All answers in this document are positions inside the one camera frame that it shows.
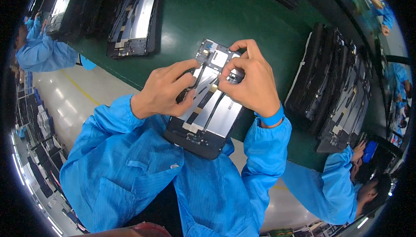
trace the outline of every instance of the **black cable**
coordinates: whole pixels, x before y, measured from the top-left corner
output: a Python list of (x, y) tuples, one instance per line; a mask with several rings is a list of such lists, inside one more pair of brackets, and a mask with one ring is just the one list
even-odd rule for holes
[(215, 103), (215, 105), (214, 105), (214, 108), (213, 108), (213, 109), (212, 109), (212, 111), (211, 111), (211, 114), (210, 114), (210, 115), (209, 115), (209, 117), (208, 117), (207, 122), (205, 123), (204, 129), (202, 130), (202, 132), (206, 132), (207, 127), (208, 127), (208, 125), (209, 125), (209, 123), (210, 123), (210, 121), (211, 121), (212, 117), (214, 116), (214, 113), (215, 113), (215, 111), (216, 111), (216, 109), (217, 109), (218, 105), (220, 104), (221, 100), (224, 98), (224, 96), (225, 96), (225, 95), (226, 95), (225, 93), (221, 93), (220, 97), (218, 98), (217, 102), (216, 102), (216, 103)]

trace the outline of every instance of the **yellow floor line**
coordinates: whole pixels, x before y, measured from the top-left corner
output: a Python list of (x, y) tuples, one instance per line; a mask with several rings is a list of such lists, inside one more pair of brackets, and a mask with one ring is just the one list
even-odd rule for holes
[(93, 103), (95, 103), (96, 105), (100, 105), (96, 100), (94, 100), (89, 94), (87, 94), (74, 80), (72, 80), (72, 78), (70, 78), (70, 76), (69, 75), (67, 75), (66, 73), (65, 73), (65, 71), (64, 70), (62, 70), (61, 69), (61, 72), (64, 74), (64, 76), (66, 77), (66, 78), (68, 78), (68, 80), (73, 84), (73, 85), (75, 85), (75, 87), (82, 93), (82, 94), (84, 94), (85, 95), (85, 97), (86, 98), (88, 98), (90, 101), (92, 101)]
[(272, 188), (276, 188), (276, 189), (280, 189), (280, 190), (286, 190), (286, 191), (289, 191), (289, 189), (288, 188), (285, 188), (284, 186), (278, 186), (278, 185), (275, 185), (274, 187), (272, 187)]

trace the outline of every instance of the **circuit board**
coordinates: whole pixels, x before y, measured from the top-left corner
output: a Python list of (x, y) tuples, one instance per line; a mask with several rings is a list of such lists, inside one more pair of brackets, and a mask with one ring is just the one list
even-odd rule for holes
[[(181, 117), (171, 117), (164, 133), (168, 141), (205, 158), (214, 159), (219, 155), (242, 105), (218, 90), (218, 74), (232, 58), (240, 55), (212, 40), (202, 41), (195, 56), (201, 68), (189, 70), (196, 78), (195, 84), (177, 98), (180, 102), (195, 89), (193, 105)], [(243, 78), (242, 70), (233, 70), (228, 76), (233, 84)]]

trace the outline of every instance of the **blue antistatic jacket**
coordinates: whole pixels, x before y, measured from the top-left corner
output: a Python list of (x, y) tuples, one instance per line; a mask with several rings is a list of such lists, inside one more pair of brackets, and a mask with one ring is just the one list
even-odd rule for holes
[(286, 163), (282, 179), (300, 203), (319, 219), (335, 225), (352, 223), (357, 213), (356, 187), (350, 180), (350, 146), (341, 153), (328, 156), (324, 172)]
[(165, 115), (136, 118), (132, 95), (96, 107), (60, 172), (65, 196), (91, 232), (121, 227), (173, 181), (184, 236), (258, 236), (268, 190), (286, 165), (291, 124), (271, 129), (257, 118), (244, 141), (240, 175), (228, 141), (206, 160), (163, 138)]

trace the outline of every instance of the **flex cable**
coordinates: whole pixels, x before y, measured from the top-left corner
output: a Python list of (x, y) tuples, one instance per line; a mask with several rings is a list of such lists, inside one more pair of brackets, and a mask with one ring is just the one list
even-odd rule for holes
[(211, 114), (209, 115), (208, 120), (207, 120), (207, 122), (205, 123), (204, 129), (202, 130), (202, 132), (203, 132), (203, 133), (204, 133), (204, 132), (206, 132), (207, 127), (208, 127), (208, 125), (209, 125), (209, 123), (210, 123), (210, 121), (211, 121), (212, 117), (214, 116), (214, 113), (215, 113), (215, 111), (216, 111), (216, 109), (217, 109), (218, 105), (220, 104), (221, 100), (224, 98), (224, 96), (225, 96), (225, 95), (226, 95), (226, 94), (225, 94), (224, 92), (223, 92), (223, 93), (221, 93), (220, 97), (218, 98), (217, 102), (215, 103), (214, 108), (212, 109)]
[(216, 92), (216, 90), (218, 89), (218, 85), (216, 84), (212, 84), (211, 88), (209, 89), (209, 92), (207, 92), (204, 96), (204, 98), (201, 100), (201, 102), (198, 104), (198, 106), (195, 108), (195, 110), (193, 111), (193, 113), (190, 115), (190, 117), (188, 118), (188, 120), (186, 121), (186, 123), (188, 124), (192, 124), (196, 117), (198, 117), (198, 115), (202, 112), (202, 109), (205, 107), (205, 105), (209, 102), (209, 100), (211, 99), (211, 97), (214, 95), (214, 93)]

